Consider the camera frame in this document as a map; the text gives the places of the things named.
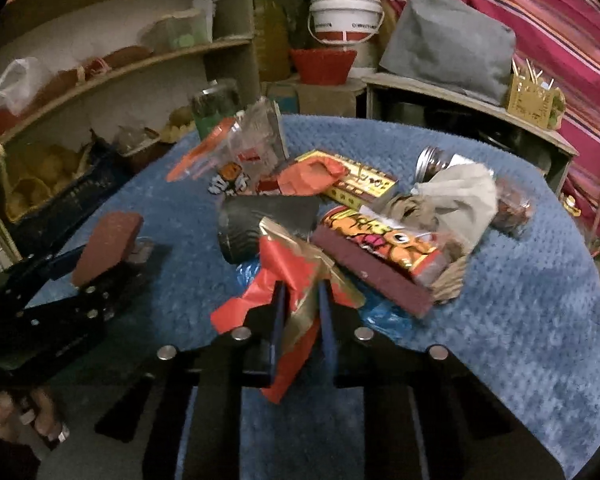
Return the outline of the person's hand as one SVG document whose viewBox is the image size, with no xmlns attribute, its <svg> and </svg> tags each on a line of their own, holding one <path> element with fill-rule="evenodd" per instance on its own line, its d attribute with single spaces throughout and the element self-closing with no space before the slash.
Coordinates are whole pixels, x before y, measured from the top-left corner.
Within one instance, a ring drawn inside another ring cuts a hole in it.
<svg viewBox="0 0 600 480">
<path fill-rule="evenodd" d="M 49 388 L 36 388 L 20 402 L 6 392 L 0 393 L 0 439 L 18 443 L 26 430 L 32 430 L 49 446 L 68 439 L 68 426 L 60 420 Z"/>
</svg>

